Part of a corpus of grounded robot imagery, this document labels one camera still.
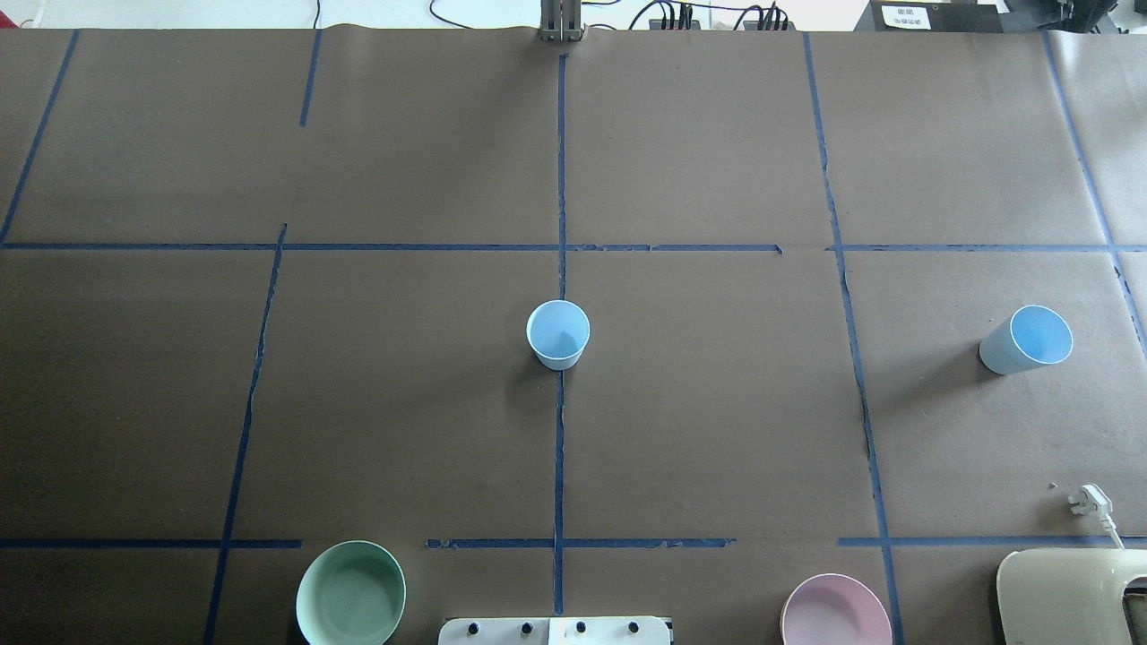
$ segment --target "white floor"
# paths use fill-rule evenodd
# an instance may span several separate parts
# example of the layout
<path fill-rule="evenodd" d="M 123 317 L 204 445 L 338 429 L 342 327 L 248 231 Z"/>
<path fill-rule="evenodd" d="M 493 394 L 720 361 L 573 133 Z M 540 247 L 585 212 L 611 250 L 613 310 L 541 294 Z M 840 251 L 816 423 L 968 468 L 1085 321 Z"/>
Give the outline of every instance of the white floor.
<path fill-rule="evenodd" d="M 429 0 L 321 1 L 319 26 L 340 23 L 372 28 L 450 26 L 430 15 Z M 584 22 L 625 29 L 645 2 L 621 0 L 608 7 L 586 7 Z M 980 2 L 994 3 L 994 0 Z M 746 0 L 725 2 L 734 7 L 747 3 Z M 780 6 L 802 31 L 851 31 L 866 3 L 866 0 L 782 0 Z M 1136 14 L 1132 5 L 1133 0 L 1122 0 L 1113 18 L 1134 33 L 1147 33 L 1147 17 Z M 0 0 L 0 10 L 17 24 L 57 29 L 309 29 L 315 8 L 315 0 Z M 539 22 L 538 0 L 436 0 L 435 9 L 476 28 L 537 26 Z M 728 29 L 738 14 L 699 10 L 695 17 L 701 20 L 703 29 Z M 647 15 L 661 14 L 654 9 Z"/>

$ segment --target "pink bowl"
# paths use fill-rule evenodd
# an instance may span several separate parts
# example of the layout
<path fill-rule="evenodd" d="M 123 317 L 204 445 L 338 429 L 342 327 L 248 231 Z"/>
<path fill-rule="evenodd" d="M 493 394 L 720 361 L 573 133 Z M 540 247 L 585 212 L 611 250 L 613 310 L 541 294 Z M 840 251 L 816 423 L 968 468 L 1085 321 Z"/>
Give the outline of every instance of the pink bowl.
<path fill-rule="evenodd" d="M 821 574 L 802 582 L 781 611 L 785 645 L 891 645 L 884 605 L 859 581 Z"/>

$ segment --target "white label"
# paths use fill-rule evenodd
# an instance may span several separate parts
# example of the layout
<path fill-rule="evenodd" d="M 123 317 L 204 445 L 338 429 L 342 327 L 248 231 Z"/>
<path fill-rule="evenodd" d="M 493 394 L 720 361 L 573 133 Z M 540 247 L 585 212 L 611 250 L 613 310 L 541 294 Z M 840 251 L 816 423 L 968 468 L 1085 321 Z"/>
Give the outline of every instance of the white label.
<path fill-rule="evenodd" d="M 928 9 L 923 7 L 890 7 L 884 5 L 880 8 L 884 13 L 884 24 L 899 29 L 931 29 L 928 23 Z"/>

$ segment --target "light blue plastic cup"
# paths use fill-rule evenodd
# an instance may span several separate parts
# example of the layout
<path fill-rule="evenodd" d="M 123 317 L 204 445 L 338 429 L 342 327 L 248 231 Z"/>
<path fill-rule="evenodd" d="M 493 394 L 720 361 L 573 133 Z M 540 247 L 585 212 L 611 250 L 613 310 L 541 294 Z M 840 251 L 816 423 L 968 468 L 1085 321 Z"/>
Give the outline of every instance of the light blue plastic cup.
<path fill-rule="evenodd" d="M 564 300 L 538 305 L 525 321 L 525 339 L 538 360 L 551 370 L 569 370 L 590 342 L 590 318 Z"/>
<path fill-rule="evenodd" d="M 398 560 L 372 542 L 336 544 L 311 562 L 295 614 L 311 645 L 382 645 L 406 607 Z"/>
<path fill-rule="evenodd" d="M 980 343 L 980 359 L 997 374 L 1063 363 L 1075 340 L 1068 324 L 1046 306 L 1021 306 Z"/>

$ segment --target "white power plug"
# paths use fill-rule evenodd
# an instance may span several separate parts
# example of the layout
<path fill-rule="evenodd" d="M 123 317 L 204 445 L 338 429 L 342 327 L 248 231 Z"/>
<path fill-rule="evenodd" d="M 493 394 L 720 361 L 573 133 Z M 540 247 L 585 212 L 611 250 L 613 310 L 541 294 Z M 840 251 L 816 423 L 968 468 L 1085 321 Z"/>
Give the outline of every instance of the white power plug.
<path fill-rule="evenodd" d="M 1119 538 L 1119 534 L 1115 529 L 1115 520 L 1111 519 L 1111 498 L 1101 488 L 1095 484 L 1083 484 L 1077 495 L 1068 496 L 1068 503 L 1071 504 L 1071 512 L 1076 515 L 1099 516 L 1099 523 L 1115 541 L 1115 545 L 1125 549 L 1123 539 Z"/>

